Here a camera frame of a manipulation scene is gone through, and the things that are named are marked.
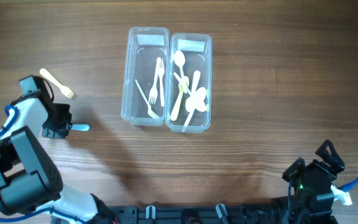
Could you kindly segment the yellow plastic fork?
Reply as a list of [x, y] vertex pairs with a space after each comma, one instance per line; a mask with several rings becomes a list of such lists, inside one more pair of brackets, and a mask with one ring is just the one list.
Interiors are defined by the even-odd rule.
[[76, 94], [67, 86], [62, 85], [48, 70], [45, 68], [40, 69], [40, 74], [46, 78], [48, 81], [52, 82], [54, 85], [56, 85], [61, 93], [65, 95], [66, 97], [74, 100], [76, 98]]

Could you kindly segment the white spoon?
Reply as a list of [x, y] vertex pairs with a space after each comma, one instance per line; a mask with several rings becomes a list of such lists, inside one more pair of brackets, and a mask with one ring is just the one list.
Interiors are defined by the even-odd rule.
[[185, 64], [185, 56], [184, 56], [183, 52], [181, 50], [177, 50], [174, 53], [173, 60], [174, 60], [175, 64], [180, 69], [181, 85], [183, 87], [184, 93], [187, 93], [188, 89], [187, 89], [187, 86], [186, 86], [186, 80], [185, 80], [185, 76], [184, 76], [184, 72], [183, 72], [183, 66]]
[[201, 76], [201, 72], [199, 70], [196, 70], [193, 74], [193, 79], [192, 79], [192, 83], [191, 83], [191, 94], [190, 94], [189, 98], [186, 100], [186, 110], [189, 113], [195, 109], [196, 89], [198, 87], [200, 76]]
[[204, 102], [206, 98], [206, 88], [200, 87], [196, 90], [196, 105], [195, 109], [200, 112], [205, 112], [207, 107], [206, 103]]

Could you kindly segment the light blue plastic fork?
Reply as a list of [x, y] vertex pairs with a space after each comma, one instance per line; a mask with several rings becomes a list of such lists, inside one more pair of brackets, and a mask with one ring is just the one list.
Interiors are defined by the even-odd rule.
[[90, 126], [88, 124], [73, 124], [71, 130], [86, 132], [90, 130]]

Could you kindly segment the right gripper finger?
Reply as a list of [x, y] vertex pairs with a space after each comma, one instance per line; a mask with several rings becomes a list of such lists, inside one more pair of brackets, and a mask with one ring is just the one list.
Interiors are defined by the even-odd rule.
[[282, 174], [282, 179], [289, 182], [291, 179], [295, 178], [299, 171], [305, 167], [305, 160], [299, 157], [287, 170]]
[[330, 140], [325, 140], [316, 150], [315, 154], [322, 158], [325, 163], [330, 165], [332, 170], [336, 173], [340, 173], [345, 169], [343, 160], [336, 152], [334, 145]]

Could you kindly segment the yellow plastic spoon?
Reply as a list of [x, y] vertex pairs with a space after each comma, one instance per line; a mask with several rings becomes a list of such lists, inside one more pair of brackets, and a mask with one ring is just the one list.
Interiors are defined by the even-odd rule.
[[177, 96], [177, 100], [176, 100], [176, 102], [175, 102], [175, 104], [173, 106], [172, 112], [170, 114], [170, 119], [172, 121], [176, 121], [177, 118], [178, 118], [183, 93], [188, 88], [188, 85], [189, 85], [189, 78], [187, 76], [184, 76], [184, 79], [185, 79], [185, 86], [183, 86], [180, 83], [178, 84], [179, 93], [178, 93], [178, 96]]

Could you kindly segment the clear plastic fork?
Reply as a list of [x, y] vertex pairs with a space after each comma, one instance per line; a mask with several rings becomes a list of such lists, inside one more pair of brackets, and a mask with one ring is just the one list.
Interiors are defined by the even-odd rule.
[[158, 57], [156, 60], [156, 66], [155, 66], [154, 82], [153, 82], [153, 85], [149, 92], [149, 103], [151, 105], [155, 104], [156, 99], [158, 97], [157, 79], [158, 79], [158, 75], [160, 73], [160, 64], [161, 64], [161, 58]]

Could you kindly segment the white fork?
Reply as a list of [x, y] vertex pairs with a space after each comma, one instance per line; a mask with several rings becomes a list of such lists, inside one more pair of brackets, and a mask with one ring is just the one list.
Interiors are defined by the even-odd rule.
[[165, 74], [165, 66], [164, 66], [164, 62], [163, 62], [163, 58], [158, 58], [159, 61], [159, 72], [158, 72], [158, 78], [160, 81], [160, 104], [161, 107], [165, 106], [165, 99], [164, 99], [164, 89], [163, 89], [163, 76]]

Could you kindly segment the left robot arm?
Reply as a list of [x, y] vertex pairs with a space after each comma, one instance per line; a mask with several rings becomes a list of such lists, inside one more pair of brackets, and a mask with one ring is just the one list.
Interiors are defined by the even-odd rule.
[[68, 136], [70, 105], [54, 102], [50, 84], [30, 75], [19, 81], [23, 95], [6, 105], [0, 130], [1, 223], [19, 222], [41, 213], [68, 223], [118, 223], [97, 196], [63, 183], [62, 176], [38, 137]]

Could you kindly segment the white fork pointing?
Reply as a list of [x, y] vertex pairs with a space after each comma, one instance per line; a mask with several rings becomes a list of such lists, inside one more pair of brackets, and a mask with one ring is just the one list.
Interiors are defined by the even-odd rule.
[[135, 80], [135, 83], [136, 83], [136, 85], [137, 85], [137, 87], [138, 87], [138, 89], [139, 89], [139, 91], [140, 91], [140, 94], [142, 95], [144, 101], [146, 102], [148, 115], [149, 115], [151, 118], [153, 118], [153, 119], [159, 119], [160, 116], [158, 116], [155, 112], [152, 111], [151, 105], [150, 105], [150, 103], [148, 102], [148, 100], [146, 99], [145, 94], [144, 94], [142, 88], [141, 88], [140, 85], [139, 85], [139, 82], [138, 82], [137, 80]]

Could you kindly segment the white spoon vertical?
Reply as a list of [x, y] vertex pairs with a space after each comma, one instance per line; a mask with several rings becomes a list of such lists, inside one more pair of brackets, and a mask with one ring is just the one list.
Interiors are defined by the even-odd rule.
[[185, 129], [189, 125], [195, 110], [200, 112], [205, 112], [207, 110], [206, 103], [204, 102], [205, 98], [206, 98], [206, 88], [201, 87], [197, 89], [194, 93], [192, 93], [190, 97], [186, 100], [185, 108], [187, 112], [189, 112], [189, 115], [183, 125], [183, 129], [182, 129], [183, 133], [185, 132]]

